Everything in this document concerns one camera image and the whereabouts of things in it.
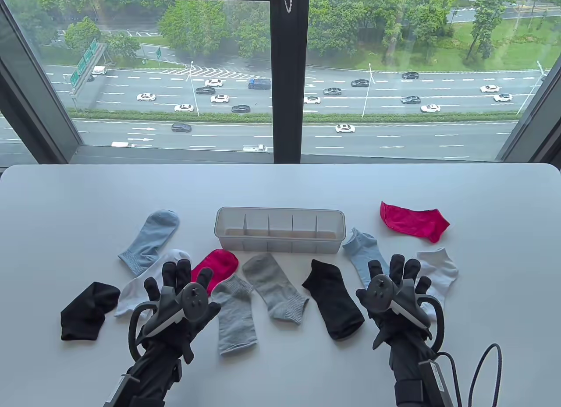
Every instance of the metal chain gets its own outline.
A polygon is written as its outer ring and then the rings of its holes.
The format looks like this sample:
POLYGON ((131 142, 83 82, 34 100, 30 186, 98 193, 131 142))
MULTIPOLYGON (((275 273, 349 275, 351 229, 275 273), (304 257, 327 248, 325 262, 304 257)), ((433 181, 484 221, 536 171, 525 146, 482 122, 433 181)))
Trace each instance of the metal chain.
POLYGON ((284 7, 286 8, 286 11, 289 13, 292 11, 292 0, 290 0, 290 4, 286 3, 286 0, 284 0, 284 7))

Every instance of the sock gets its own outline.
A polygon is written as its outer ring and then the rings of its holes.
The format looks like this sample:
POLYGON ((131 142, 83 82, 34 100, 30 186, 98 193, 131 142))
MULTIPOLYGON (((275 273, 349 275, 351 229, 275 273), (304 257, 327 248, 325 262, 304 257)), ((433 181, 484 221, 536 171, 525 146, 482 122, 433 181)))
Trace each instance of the sock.
POLYGON ((218 351, 221 355, 257 344, 251 316, 251 291, 253 287, 234 274, 212 292, 213 301, 221 306, 218 313, 218 351))
POLYGON ((193 281, 197 281, 197 277, 202 269, 211 269, 214 275, 212 276, 209 286, 206 288, 206 292, 210 296, 210 293, 212 293, 212 290, 218 285, 218 283, 227 279, 236 272, 239 264, 240 263, 236 256, 230 251, 215 249, 193 269, 191 277, 193 281))
POLYGON ((94 281, 60 313, 60 339, 96 340, 105 314, 114 309, 119 289, 94 281))
POLYGON ((247 281, 267 303, 271 318, 300 325, 309 297, 298 293, 270 253, 255 255, 242 266, 242 270, 247 281))
MULTIPOLYGON (((139 303, 148 301, 148 293, 146 293, 146 289, 144 289, 144 281, 148 279, 148 277, 154 277, 156 283, 158 283, 158 289, 161 289, 164 285, 162 279, 163 265, 167 261, 177 262, 180 259, 190 259, 189 254, 184 251, 179 251, 178 249, 171 249, 158 258, 156 262, 141 275, 129 281, 121 291, 115 316, 120 317, 128 312, 132 313, 139 303)), ((152 311, 144 311, 140 314, 140 318, 147 319, 151 315, 151 312, 152 311)))
POLYGON ((377 259, 382 265, 384 274, 389 274, 389 267, 378 249, 378 241, 372 235, 362 233, 353 227, 352 237, 343 245, 343 249, 359 273, 360 281, 365 289, 370 284, 369 261, 377 259))
POLYGON ((118 255, 135 276, 150 267, 159 257, 158 250, 174 234, 179 226, 179 217, 173 211, 160 209, 146 219, 140 233, 128 247, 118 255))
POLYGON ((437 243, 450 225, 437 209, 413 211, 382 201, 380 217, 391 230, 416 237, 426 237, 437 243))
POLYGON ((341 272, 335 265, 312 259, 312 271, 302 287, 308 289, 317 302, 332 339, 349 337, 364 322, 362 313, 347 293, 341 272))
MULTIPOLYGON (((458 276, 458 269, 448 257, 444 248, 436 251, 419 251, 417 252, 417 259, 421 262, 421 271, 418 277, 427 276, 433 282, 427 294, 436 297, 442 305, 442 309, 444 309, 444 300, 450 285, 458 276)), ((422 303, 421 307, 429 315, 431 321, 437 320, 437 315, 431 305, 422 303)))

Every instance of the window glass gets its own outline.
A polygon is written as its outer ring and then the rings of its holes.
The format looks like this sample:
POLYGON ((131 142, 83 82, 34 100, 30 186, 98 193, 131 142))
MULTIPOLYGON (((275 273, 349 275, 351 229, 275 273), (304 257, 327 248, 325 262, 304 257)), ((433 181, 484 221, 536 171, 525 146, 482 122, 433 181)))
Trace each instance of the window glass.
POLYGON ((302 152, 495 160, 559 57, 560 4, 310 0, 302 152))
POLYGON ((36 163, 34 157, 0 112, 0 169, 29 163, 36 163))
POLYGON ((272 152, 268 3, 5 1, 85 144, 272 152))

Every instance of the hedge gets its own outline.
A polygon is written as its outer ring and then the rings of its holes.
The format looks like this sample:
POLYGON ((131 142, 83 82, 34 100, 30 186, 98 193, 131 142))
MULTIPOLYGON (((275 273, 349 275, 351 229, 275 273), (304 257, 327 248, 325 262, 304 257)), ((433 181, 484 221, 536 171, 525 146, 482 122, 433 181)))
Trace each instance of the hedge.
MULTIPOLYGON (((174 113, 174 112, 141 112, 137 110, 76 110, 68 108, 68 114, 72 118, 89 119, 134 119, 147 121, 198 121, 198 122, 232 122, 232 123, 272 123, 272 115, 267 113, 249 114, 217 114, 202 113, 199 117, 196 113, 174 113)), ((516 120, 519 115, 515 111, 503 112, 450 112, 435 114, 313 114, 305 113, 305 123, 405 123, 405 122, 450 122, 450 121, 499 121, 516 120)))

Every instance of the gray sock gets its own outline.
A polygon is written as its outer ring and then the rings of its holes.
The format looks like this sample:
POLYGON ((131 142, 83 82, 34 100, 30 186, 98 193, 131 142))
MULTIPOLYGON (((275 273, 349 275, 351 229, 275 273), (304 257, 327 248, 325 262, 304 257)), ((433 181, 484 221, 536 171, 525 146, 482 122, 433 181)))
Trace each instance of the gray sock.
POLYGON ((173 211, 160 209, 146 219, 140 233, 128 249, 118 255, 135 276, 141 275, 160 256, 158 250, 179 226, 179 217, 173 211))
POLYGON ((267 303, 271 318, 300 325, 309 297, 298 293, 270 253, 255 255, 242 270, 267 303))
POLYGON ((257 344, 251 316, 253 287, 234 274, 212 292, 212 299, 221 305, 218 313, 218 351, 221 355, 247 349, 257 344))
POLYGON ((370 272, 368 271, 368 261, 377 259, 382 265, 384 274, 389 274, 389 267, 378 249, 378 241, 368 233, 362 233, 352 228, 352 237, 343 245, 345 254, 351 259, 360 281, 365 288, 370 284, 370 272))

